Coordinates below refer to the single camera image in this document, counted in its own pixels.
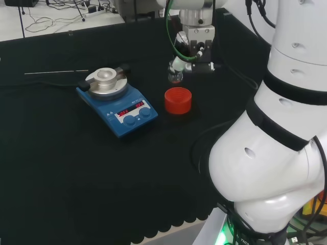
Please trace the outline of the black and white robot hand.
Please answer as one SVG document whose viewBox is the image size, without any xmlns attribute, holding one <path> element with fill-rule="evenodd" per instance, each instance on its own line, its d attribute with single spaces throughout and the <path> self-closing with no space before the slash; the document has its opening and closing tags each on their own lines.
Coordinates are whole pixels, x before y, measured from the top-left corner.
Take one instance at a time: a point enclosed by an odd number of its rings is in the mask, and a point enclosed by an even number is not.
<svg viewBox="0 0 327 245">
<path fill-rule="evenodd" d="M 184 56 L 190 55 L 190 48 L 189 48 L 189 41 L 186 37 L 186 33 L 184 31 L 179 31 L 176 35 L 174 41 L 175 48 Z M 176 76 L 182 73 L 185 69 L 186 64 L 188 61 L 183 61 L 182 59 L 178 58 L 177 56 L 173 58 L 172 61 L 169 63 L 168 73 L 169 75 Z"/>
</svg>

